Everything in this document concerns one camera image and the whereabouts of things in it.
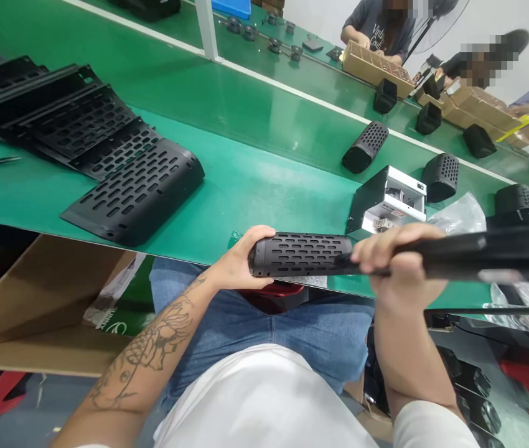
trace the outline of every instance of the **cardboard tray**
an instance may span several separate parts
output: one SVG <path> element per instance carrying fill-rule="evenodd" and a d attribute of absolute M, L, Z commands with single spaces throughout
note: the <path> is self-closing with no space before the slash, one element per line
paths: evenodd
<path fill-rule="evenodd" d="M 344 70 L 373 86 L 388 79 L 397 86 L 397 97 L 404 100 L 414 90 L 410 75 L 403 68 L 383 59 L 354 41 L 347 44 L 344 53 Z"/>

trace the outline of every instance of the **finger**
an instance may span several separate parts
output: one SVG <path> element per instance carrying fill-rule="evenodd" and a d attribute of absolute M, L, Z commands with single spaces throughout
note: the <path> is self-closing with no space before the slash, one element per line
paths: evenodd
<path fill-rule="evenodd" d="M 258 225 L 250 227 L 248 231 L 238 241 L 238 249 L 245 252 L 246 255 L 254 245 L 263 238 L 275 236 L 275 229 L 267 225 Z"/>

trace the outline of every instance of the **hand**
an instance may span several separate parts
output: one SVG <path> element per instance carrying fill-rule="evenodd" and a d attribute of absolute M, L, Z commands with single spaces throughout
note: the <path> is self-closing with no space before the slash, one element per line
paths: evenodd
<path fill-rule="evenodd" d="M 254 245 L 270 236 L 275 229 L 269 226 L 254 226 L 204 273 L 212 279 L 217 289 L 262 289 L 273 283 L 272 278 L 255 278 L 248 268 L 248 254 Z"/>
<path fill-rule="evenodd" d="M 358 44 L 362 47 L 369 49 L 370 48 L 370 39 L 368 36 L 364 33 L 359 32 L 358 33 Z"/>
<path fill-rule="evenodd" d="M 436 227 L 414 223 L 377 233 L 354 246 L 351 260 L 360 263 L 364 274 L 386 267 L 391 269 L 390 277 L 370 276 L 377 307 L 393 313 L 421 313 L 439 297 L 447 281 L 427 280 L 419 253 L 403 252 L 393 256 L 393 250 L 414 241 L 444 236 L 445 233 Z"/>

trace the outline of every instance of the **green table surface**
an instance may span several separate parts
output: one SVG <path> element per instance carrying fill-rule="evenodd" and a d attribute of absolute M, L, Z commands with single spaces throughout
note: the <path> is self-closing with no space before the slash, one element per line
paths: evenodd
<path fill-rule="evenodd" d="M 107 0 L 85 0 L 85 2 L 174 39 L 181 40 L 186 44 L 202 48 L 196 9 L 192 3 L 182 1 L 182 8 L 179 14 L 150 24 L 134 17 L 124 9 L 112 5 Z M 243 22 L 258 25 L 262 33 L 267 36 L 277 37 L 288 45 L 301 45 L 301 42 L 306 38 L 308 31 L 299 27 L 296 27 L 296 33 L 291 36 L 285 33 L 285 26 L 275 27 L 267 23 L 263 25 L 261 22 L 265 15 L 266 11 L 253 5 L 250 21 Z M 441 127 L 429 136 L 423 136 L 417 132 L 414 126 L 420 107 L 411 100 L 399 101 L 391 112 L 386 115 L 376 112 L 373 109 L 374 88 L 361 80 L 347 76 L 344 72 L 338 72 L 330 68 L 327 62 L 333 64 L 334 62 L 325 55 L 328 51 L 327 49 L 317 53 L 306 51 L 311 56 L 317 57 L 317 59 L 325 63 L 308 58 L 302 58 L 297 63 L 290 60 L 287 56 L 289 49 L 284 49 L 287 54 L 278 55 L 271 53 L 268 50 L 267 37 L 258 36 L 254 42 L 250 42 L 241 35 L 227 31 L 225 21 L 218 15 L 215 15 L 215 32 L 219 55 L 230 62 L 249 68 L 256 73 L 312 95 L 345 111 L 369 120 L 380 121 L 394 131 L 446 151 L 462 160 L 511 179 L 514 182 L 529 185 L 529 157 L 521 156 L 514 152 L 506 142 L 497 144 L 499 150 L 491 156 L 484 159 L 476 159 L 470 154 L 466 146 L 462 136 L 462 129 L 451 123 L 443 122 Z M 326 45 L 330 48 L 334 47 L 328 42 L 326 42 Z M 317 161 L 311 159 L 310 155 L 304 154 L 304 151 L 300 148 L 296 148 L 292 152 L 290 157 L 293 156 L 295 156 L 295 160 L 305 163 L 312 162 L 313 166 L 321 169 L 325 169 L 325 166 L 327 166 L 326 164 L 323 166 L 317 164 Z"/>
<path fill-rule="evenodd" d="M 91 63 L 147 123 L 200 159 L 204 184 L 139 251 L 210 264 L 232 231 L 254 224 L 343 233 L 362 182 L 387 164 L 419 177 L 434 156 L 390 136 L 373 165 L 352 175 L 340 160 L 362 130 L 358 121 L 64 2 L 0 0 L 0 11 L 0 54 L 50 68 Z M 22 160 L 0 166 L 0 224 L 110 244 L 59 219 L 95 181 L 0 142 L 0 157 L 14 154 Z M 459 185 L 433 208 L 471 191 L 490 215 L 505 186 L 465 166 Z M 372 295 L 362 276 L 329 278 L 329 288 Z M 455 282 L 434 306 L 485 302 L 488 285 Z"/>

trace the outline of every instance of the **black speaker grille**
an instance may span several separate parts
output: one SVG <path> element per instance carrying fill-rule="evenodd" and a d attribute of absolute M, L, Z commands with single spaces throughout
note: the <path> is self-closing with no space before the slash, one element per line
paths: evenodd
<path fill-rule="evenodd" d="M 335 258 L 352 251 L 344 235 L 277 232 L 254 248 L 252 273 L 255 277 L 340 275 Z"/>

